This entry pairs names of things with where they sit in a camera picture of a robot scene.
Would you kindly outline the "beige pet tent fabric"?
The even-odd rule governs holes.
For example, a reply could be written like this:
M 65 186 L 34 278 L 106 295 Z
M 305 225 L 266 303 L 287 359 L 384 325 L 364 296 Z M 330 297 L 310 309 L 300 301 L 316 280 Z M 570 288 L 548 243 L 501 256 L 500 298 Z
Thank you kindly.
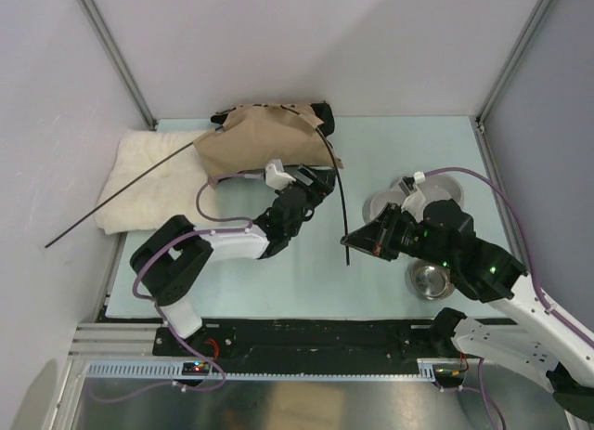
M 274 159 L 285 166 L 343 168 L 328 141 L 335 119 L 325 101 L 236 105 L 210 122 L 213 129 L 194 141 L 210 184 L 217 177 L 263 170 Z

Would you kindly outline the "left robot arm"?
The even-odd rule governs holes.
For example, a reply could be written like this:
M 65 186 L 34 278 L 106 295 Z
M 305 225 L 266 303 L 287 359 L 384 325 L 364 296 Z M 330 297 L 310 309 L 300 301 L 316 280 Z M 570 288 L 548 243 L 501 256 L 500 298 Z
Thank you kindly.
M 198 230 L 186 216 L 175 215 L 132 254 L 133 295 L 153 303 L 183 353 L 194 355 L 205 346 L 203 320 L 188 294 L 207 264 L 282 252 L 334 191 L 339 174 L 335 168 L 307 165 L 299 165 L 296 173 L 284 172 L 280 161 L 266 167 L 264 180 L 277 197 L 243 227 Z

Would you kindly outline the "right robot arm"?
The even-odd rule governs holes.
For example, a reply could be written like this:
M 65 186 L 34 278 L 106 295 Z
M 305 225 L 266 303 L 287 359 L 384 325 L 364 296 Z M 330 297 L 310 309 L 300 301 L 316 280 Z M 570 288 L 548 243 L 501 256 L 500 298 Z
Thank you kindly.
M 389 203 L 341 243 L 382 260 L 406 254 L 449 270 L 459 292 L 503 313 L 533 340 L 521 344 L 445 308 L 433 320 L 431 350 L 442 357 L 458 350 L 492 360 L 541 386 L 573 416 L 592 422 L 593 332 L 538 290 L 512 254 L 478 238 L 472 217 L 455 201 L 429 203 L 421 221 Z

